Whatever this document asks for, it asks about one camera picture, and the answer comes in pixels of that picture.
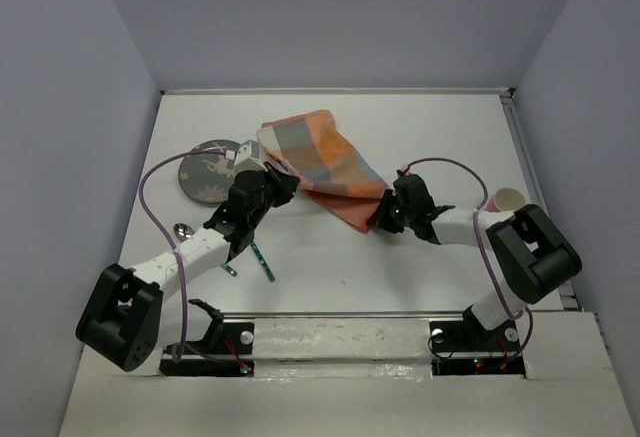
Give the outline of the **orange grey checkered cloth napkin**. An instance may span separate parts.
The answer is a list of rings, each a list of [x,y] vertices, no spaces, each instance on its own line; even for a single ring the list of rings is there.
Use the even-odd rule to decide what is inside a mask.
[[[333,114],[317,110],[264,123],[257,140],[266,154],[300,179],[299,188],[352,228],[366,233],[387,183],[336,127]]]

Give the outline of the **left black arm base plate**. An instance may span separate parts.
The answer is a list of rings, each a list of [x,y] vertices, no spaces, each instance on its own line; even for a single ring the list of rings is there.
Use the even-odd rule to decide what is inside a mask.
[[[159,373],[166,377],[253,377],[254,337],[254,321],[227,321],[216,340],[211,331],[200,341],[188,342],[179,362],[172,359],[171,347],[166,347]]]

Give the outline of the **dark round deer plate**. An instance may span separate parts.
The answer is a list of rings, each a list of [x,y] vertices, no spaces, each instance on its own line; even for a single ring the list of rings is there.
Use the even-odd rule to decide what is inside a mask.
[[[226,139],[203,142],[192,149],[198,155],[185,157],[178,170],[182,192],[196,203],[216,206],[228,198],[236,170],[226,153],[236,152],[240,144]]]

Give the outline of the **white front cover panel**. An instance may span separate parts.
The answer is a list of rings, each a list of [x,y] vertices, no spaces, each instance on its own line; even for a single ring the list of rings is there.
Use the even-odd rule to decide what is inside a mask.
[[[544,313],[525,376],[347,370],[339,378],[111,372],[86,351],[65,436],[630,436],[589,314]]]

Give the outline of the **red white paper cup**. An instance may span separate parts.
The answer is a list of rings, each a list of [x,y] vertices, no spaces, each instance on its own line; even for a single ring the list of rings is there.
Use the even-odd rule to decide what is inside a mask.
[[[485,206],[488,212],[513,212],[527,204],[523,194],[514,188],[500,188],[489,198]]]

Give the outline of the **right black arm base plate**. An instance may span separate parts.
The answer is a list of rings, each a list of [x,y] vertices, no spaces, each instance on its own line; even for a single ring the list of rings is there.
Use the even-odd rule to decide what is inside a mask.
[[[489,334],[464,337],[462,320],[430,322],[427,348],[434,377],[526,375],[519,333],[507,321]]]

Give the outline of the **aluminium table edge rail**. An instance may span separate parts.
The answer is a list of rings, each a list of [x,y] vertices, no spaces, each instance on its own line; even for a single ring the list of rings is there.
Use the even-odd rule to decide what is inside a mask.
[[[506,87],[308,87],[308,88],[228,88],[228,89],[172,89],[163,96],[199,95],[497,95],[510,97]]]

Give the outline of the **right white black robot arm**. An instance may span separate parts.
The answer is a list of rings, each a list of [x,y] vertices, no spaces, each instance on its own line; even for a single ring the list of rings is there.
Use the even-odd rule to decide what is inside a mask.
[[[434,245],[476,247],[484,260],[493,253],[502,278],[490,273],[493,290],[464,311],[454,331],[473,349],[486,347],[500,326],[582,270],[577,251],[541,207],[492,213],[437,205],[424,180],[413,174],[384,192],[367,225],[394,234],[410,229]]]

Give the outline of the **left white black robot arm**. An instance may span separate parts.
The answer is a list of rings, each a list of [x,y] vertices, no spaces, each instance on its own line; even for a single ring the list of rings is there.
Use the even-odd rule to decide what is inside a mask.
[[[268,211],[289,203],[299,184],[269,163],[238,173],[228,199],[191,237],[147,262],[130,268],[115,263],[101,272],[76,338],[125,372],[140,367],[160,346],[164,302],[181,296],[187,326],[187,283],[244,252]]]

